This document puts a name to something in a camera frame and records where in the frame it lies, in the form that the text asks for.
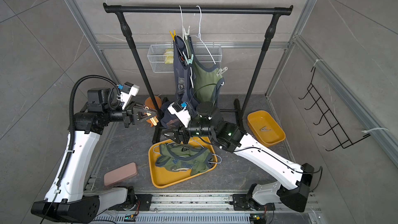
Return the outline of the light blue wire hanger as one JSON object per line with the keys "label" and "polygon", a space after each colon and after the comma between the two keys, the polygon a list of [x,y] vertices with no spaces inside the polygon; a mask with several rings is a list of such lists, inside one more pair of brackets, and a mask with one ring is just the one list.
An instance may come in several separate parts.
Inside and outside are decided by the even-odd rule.
{"label": "light blue wire hanger", "polygon": [[187,144],[160,142],[149,149],[149,154],[154,157],[156,168],[173,173],[189,172],[192,176],[205,173],[222,161],[204,138],[191,138]]}

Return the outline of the green printed tank top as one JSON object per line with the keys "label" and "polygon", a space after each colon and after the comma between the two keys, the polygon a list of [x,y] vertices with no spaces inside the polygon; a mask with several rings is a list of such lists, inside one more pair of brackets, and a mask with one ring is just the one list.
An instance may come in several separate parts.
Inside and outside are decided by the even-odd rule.
{"label": "green printed tank top", "polygon": [[206,147],[168,143],[159,146],[160,156],[155,166],[170,172],[190,171],[190,175],[205,173],[215,166],[213,153]]}

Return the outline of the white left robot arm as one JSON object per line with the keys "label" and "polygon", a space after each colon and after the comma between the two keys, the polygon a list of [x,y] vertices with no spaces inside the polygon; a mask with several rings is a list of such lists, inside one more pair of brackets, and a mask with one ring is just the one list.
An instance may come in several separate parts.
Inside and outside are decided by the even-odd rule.
{"label": "white left robot arm", "polygon": [[[88,79],[101,79],[112,87],[89,90],[86,104],[76,113],[76,92]],[[33,203],[31,214],[55,223],[87,224],[109,208],[118,205],[134,207],[137,204],[132,186],[85,194],[85,178],[105,127],[111,122],[122,122],[127,128],[156,116],[155,110],[132,100],[139,89],[129,82],[118,85],[100,75],[84,76],[74,84],[69,98],[69,134],[62,162],[44,200]]]}

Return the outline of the orange plush toy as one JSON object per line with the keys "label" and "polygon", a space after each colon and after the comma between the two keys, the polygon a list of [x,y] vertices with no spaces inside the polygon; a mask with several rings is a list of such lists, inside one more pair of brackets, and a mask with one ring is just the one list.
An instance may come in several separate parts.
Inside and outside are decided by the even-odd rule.
{"label": "orange plush toy", "polygon": [[153,111],[156,110],[156,107],[158,107],[158,109],[160,110],[160,108],[162,106],[162,100],[158,96],[154,96],[154,99],[155,99],[155,103],[153,102],[151,97],[148,97],[145,100],[144,105]]}

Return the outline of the dark grey tank top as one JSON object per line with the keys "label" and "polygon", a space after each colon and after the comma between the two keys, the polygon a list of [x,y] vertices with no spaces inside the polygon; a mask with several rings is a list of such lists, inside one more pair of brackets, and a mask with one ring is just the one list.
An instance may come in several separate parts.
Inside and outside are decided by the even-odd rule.
{"label": "dark grey tank top", "polygon": [[196,105],[194,102],[191,102],[193,98],[193,88],[190,82],[190,69],[188,65],[184,64],[183,55],[184,52],[187,55],[186,45],[184,40],[176,35],[175,40],[173,41],[173,49],[174,49],[174,77],[175,77],[175,86],[176,86],[176,101],[182,100],[183,102],[187,102],[191,109],[193,110],[193,114],[196,115],[197,111]]}

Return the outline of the plain green tank top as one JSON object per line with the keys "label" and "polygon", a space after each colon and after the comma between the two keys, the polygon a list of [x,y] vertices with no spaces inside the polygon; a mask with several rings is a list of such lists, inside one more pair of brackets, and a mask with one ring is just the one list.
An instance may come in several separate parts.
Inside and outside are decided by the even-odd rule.
{"label": "plain green tank top", "polygon": [[192,38],[188,36],[189,51],[193,52],[193,98],[191,102],[196,105],[202,102],[212,102],[214,106],[218,106],[218,97],[221,87],[224,85],[225,79],[219,72],[219,67],[215,64],[212,67],[206,67],[201,63],[194,51]]}

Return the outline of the orange clothespin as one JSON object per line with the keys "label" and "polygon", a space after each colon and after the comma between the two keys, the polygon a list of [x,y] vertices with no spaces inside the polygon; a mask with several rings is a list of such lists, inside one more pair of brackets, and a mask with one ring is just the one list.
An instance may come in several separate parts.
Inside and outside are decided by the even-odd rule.
{"label": "orange clothespin", "polygon": [[[148,106],[146,106],[145,109],[150,110],[150,111],[154,112],[155,114],[157,113],[156,110],[154,110]],[[150,123],[151,127],[157,126],[159,123],[157,116],[153,115],[153,114],[148,114],[148,113],[147,113],[147,115],[152,116],[150,119],[147,120],[147,122]]]}

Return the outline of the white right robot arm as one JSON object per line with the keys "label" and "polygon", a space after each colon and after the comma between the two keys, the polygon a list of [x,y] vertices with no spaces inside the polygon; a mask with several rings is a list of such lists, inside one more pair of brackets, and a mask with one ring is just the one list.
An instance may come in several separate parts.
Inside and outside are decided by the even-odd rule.
{"label": "white right robot arm", "polygon": [[242,157],[276,179],[272,184],[252,184],[244,208],[261,209],[282,203],[293,211],[305,211],[314,167],[297,164],[268,149],[238,125],[225,121],[220,109],[210,102],[192,110],[188,102],[178,100],[167,105],[167,112],[178,120],[176,126],[163,132],[174,142],[186,145],[193,138],[208,138],[206,144]]}

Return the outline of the yellow item in basket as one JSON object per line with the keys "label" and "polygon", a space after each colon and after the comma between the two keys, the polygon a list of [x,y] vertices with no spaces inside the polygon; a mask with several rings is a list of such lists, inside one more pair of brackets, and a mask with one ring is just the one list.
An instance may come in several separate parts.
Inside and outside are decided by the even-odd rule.
{"label": "yellow item in basket", "polygon": [[164,63],[165,64],[173,64],[174,62],[174,50],[173,48],[171,49],[166,49],[164,53]]}

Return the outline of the pink rectangular case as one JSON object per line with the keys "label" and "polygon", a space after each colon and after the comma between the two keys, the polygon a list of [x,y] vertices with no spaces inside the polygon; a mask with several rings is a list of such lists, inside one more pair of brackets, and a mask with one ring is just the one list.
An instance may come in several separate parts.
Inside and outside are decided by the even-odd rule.
{"label": "pink rectangular case", "polygon": [[104,175],[104,186],[112,186],[138,174],[136,163],[132,162],[125,166],[107,172]]}

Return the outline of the metal base rail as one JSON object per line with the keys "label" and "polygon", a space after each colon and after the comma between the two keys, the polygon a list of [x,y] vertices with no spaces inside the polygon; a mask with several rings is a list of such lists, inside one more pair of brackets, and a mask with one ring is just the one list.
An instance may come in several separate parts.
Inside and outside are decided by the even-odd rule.
{"label": "metal base rail", "polygon": [[295,212],[281,203],[254,210],[242,192],[153,192],[139,211],[108,210],[94,224],[317,224],[310,207]]}

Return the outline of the small yellow plastic tray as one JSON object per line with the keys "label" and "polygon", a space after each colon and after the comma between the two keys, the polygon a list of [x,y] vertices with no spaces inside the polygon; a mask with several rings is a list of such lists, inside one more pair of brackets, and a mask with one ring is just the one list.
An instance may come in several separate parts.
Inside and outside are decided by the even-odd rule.
{"label": "small yellow plastic tray", "polygon": [[247,124],[256,139],[265,147],[271,147],[286,139],[286,134],[270,113],[260,110],[247,116]]}

